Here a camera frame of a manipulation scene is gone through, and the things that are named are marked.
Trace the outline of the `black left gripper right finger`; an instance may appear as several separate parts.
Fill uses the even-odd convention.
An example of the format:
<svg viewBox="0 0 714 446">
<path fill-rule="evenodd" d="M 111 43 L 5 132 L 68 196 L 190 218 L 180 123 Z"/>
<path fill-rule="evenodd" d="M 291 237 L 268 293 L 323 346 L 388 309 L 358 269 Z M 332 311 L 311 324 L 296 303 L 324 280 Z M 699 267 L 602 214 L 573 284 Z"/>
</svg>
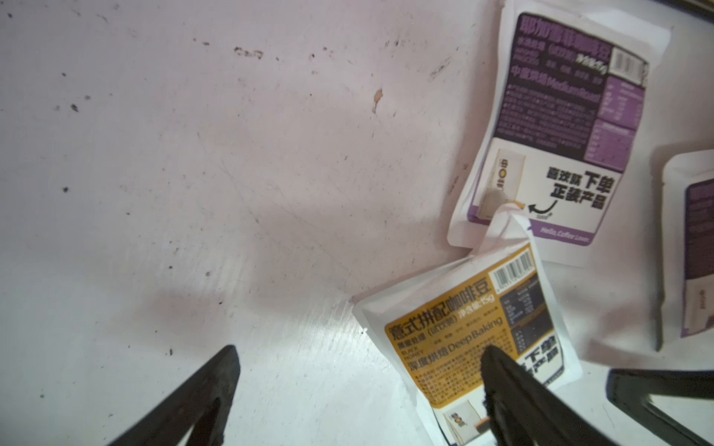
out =
<svg viewBox="0 0 714 446">
<path fill-rule="evenodd" d="M 612 445 L 496 346 L 481 358 L 485 406 L 499 445 Z"/>
</svg>

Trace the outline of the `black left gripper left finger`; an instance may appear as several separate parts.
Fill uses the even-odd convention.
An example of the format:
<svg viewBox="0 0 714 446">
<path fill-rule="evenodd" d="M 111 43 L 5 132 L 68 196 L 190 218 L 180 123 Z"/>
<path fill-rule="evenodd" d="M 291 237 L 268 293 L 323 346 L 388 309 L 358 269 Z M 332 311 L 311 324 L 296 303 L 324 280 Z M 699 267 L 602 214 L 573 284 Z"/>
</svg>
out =
<svg viewBox="0 0 714 446">
<path fill-rule="evenodd" d="M 220 446 L 241 374 L 239 355 L 227 345 L 113 445 Z"/>
</svg>

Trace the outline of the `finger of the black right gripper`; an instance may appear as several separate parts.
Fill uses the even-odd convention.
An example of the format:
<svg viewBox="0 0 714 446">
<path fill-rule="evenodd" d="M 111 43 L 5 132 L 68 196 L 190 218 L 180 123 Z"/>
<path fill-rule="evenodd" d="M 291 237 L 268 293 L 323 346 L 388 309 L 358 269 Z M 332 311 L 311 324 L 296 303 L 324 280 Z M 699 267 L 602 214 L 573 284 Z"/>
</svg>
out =
<svg viewBox="0 0 714 446">
<path fill-rule="evenodd" d="M 712 401 L 712 371 L 612 369 L 607 377 L 606 396 L 615 407 L 670 445 L 712 446 L 652 401 L 654 396 Z"/>
</svg>

